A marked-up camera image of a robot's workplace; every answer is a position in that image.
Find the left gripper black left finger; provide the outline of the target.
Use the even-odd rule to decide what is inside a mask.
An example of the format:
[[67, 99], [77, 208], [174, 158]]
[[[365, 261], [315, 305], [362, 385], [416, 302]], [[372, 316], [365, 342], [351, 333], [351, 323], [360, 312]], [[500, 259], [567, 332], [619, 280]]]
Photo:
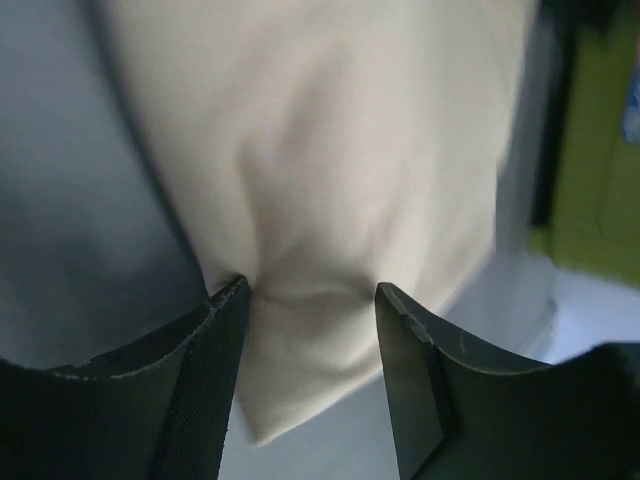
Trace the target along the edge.
[[201, 306], [79, 366], [1, 364], [5, 479], [214, 479], [251, 290]]

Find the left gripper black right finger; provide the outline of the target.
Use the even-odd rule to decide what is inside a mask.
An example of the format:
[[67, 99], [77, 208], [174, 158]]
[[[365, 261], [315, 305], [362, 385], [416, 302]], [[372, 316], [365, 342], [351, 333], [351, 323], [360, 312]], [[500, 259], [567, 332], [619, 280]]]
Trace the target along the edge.
[[604, 343], [558, 364], [442, 319], [397, 286], [375, 294], [403, 479], [635, 479], [639, 347]]

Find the beige t shirt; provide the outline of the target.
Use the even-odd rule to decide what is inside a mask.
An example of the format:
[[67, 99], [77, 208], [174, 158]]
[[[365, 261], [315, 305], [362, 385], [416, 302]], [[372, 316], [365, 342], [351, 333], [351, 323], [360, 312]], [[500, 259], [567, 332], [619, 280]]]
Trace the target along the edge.
[[534, 1], [102, 1], [152, 166], [267, 443], [381, 369], [373, 297], [447, 310], [494, 246]]

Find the olive green plastic bin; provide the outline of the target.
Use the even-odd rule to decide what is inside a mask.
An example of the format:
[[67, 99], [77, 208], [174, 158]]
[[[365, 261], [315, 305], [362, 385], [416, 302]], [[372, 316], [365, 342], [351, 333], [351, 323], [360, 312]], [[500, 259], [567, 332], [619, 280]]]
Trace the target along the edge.
[[639, 4], [566, 1], [562, 121], [543, 246], [558, 267], [639, 285]]

